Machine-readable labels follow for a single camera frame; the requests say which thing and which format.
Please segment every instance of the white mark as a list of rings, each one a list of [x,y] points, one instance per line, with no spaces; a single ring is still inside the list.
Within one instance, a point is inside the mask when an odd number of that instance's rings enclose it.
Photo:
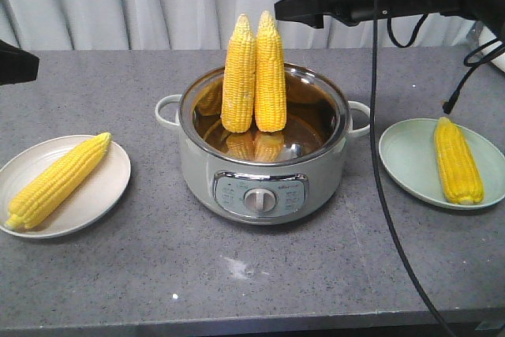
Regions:
[[[248,279],[250,275],[254,274],[253,270],[245,270],[247,268],[247,263],[242,262],[241,260],[234,260],[227,256],[225,256],[224,259],[228,263],[228,270],[230,270],[231,275],[235,279]]]

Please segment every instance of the button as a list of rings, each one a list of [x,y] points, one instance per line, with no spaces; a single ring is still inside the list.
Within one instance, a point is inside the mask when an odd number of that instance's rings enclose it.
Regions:
[[[244,195],[244,205],[253,212],[271,211],[276,204],[277,199],[270,189],[250,189]]]

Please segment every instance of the pale green plate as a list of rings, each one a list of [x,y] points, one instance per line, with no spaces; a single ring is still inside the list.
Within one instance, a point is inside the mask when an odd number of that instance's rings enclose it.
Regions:
[[[491,142],[461,127],[481,173],[484,199],[475,205],[447,202],[433,146],[436,123],[431,118],[413,118],[386,129],[379,141],[379,154],[389,175],[415,197],[443,208],[470,210],[501,201],[505,197],[505,157]]]

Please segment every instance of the black cable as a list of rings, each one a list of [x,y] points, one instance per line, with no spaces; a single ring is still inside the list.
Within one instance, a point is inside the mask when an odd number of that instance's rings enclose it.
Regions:
[[[410,266],[409,261],[407,260],[405,251],[403,250],[402,244],[398,238],[398,234],[396,233],[395,226],[393,225],[393,220],[391,218],[391,214],[389,212],[389,208],[387,207],[386,198],[384,196],[384,191],[382,187],[382,182],[380,180],[379,174],[379,159],[377,156],[377,148],[376,148],[376,134],[375,134],[375,113],[376,113],[376,88],[377,88],[377,13],[378,13],[378,0],[373,0],[373,45],[372,45],[372,91],[370,95],[370,148],[372,151],[372,166],[373,166],[373,175],[376,180],[377,192],[379,194],[380,204],[383,209],[384,217],[386,218],[387,227],[391,233],[391,237],[395,244],[396,250],[402,260],[403,266],[405,267],[407,274],[410,277],[416,291],[421,296],[421,299],[428,307],[430,313],[435,317],[440,326],[444,329],[444,331],[451,337],[457,337],[456,334],[451,330],[445,319],[440,315],[440,313],[436,310],[435,306],[430,301],[428,295],[425,293],[422,288],[419,280],[417,279],[415,273],[413,272],[412,267]]]
[[[407,44],[402,45],[401,43],[398,42],[398,40],[395,38],[395,34],[393,33],[393,22],[391,17],[387,18],[387,35],[391,39],[391,42],[396,46],[396,47],[411,47],[414,41],[417,38],[417,34],[419,33],[419,29],[421,29],[421,26],[425,22],[426,18],[428,17],[428,14],[425,13],[423,16],[421,16],[421,19],[419,19],[416,23],[416,26],[414,27],[412,31],[412,36],[410,37],[410,40]]]
[[[505,43],[501,43],[498,47],[494,48],[492,51],[484,55],[481,59],[475,61],[475,62],[470,62],[470,59],[473,58],[475,55],[480,53],[482,50],[484,50],[486,47],[490,47],[491,45],[498,43],[499,39],[492,39],[491,41],[488,41],[487,43],[479,46],[478,48],[470,51],[466,57],[463,59],[463,65],[466,67],[470,67],[470,69],[465,73],[463,78],[459,81],[458,87],[454,90],[452,93],[451,97],[449,98],[448,101],[443,103],[442,109],[445,114],[450,114],[452,112],[452,109],[455,107],[456,102],[458,101],[459,94],[461,90],[463,89],[463,86],[465,85],[466,81],[470,77],[470,75],[473,74],[475,70],[477,70],[481,65],[488,63],[495,59],[496,57],[500,56],[505,52]]]

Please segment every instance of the pot rim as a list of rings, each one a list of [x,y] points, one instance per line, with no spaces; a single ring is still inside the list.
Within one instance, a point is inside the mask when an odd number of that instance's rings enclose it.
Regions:
[[[198,77],[190,86],[187,87],[187,89],[183,92],[181,99],[179,100],[178,103],[178,117],[180,118],[179,122],[181,125],[181,130],[185,133],[187,137],[198,147],[204,150],[205,152],[220,158],[224,159],[226,161],[232,162],[232,163],[238,163],[238,164],[245,164],[247,166],[254,166],[254,167],[286,167],[286,166],[292,166],[297,163],[304,163],[307,161],[310,161],[312,159],[315,159],[321,155],[324,155],[328,151],[330,151],[333,147],[337,146],[340,141],[346,137],[346,134],[349,132],[350,128],[350,106],[349,106],[349,101],[347,100],[346,96],[343,94],[342,90],[330,79],[325,77],[324,75],[318,74],[310,69],[307,69],[302,66],[298,66],[289,62],[284,63],[284,70],[286,73],[303,73],[304,75],[308,77],[313,77],[316,78],[318,81],[321,81],[325,83],[335,94],[329,94],[331,95],[331,98],[337,103],[337,110],[340,111],[340,123],[337,125],[337,127],[333,130],[332,134],[330,135],[329,138],[327,138],[326,141],[315,151],[310,152],[309,154],[302,155],[301,157],[297,158],[292,158],[288,159],[285,161],[280,161],[280,162],[271,162],[271,163],[266,163],[266,162],[253,162],[253,161],[247,161],[243,159],[237,159],[228,155],[223,154],[221,151],[213,148],[211,145],[209,145],[201,136],[200,134],[195,130],[194,124],[193,124],[193,117],[188,117],[187,115],[185,116],[185,109],[186,108],[192,108],[191,105],[187,106],[186,105],[186,100],[189,98],[189,96],[194,92],[194,88],[199,86],[202,82],[207,81],[209,78],[212,78],[216,76],[217,74],[220,74],[224,71],[224,66],[220,66],[216,69],[210,70],[204,75]]]

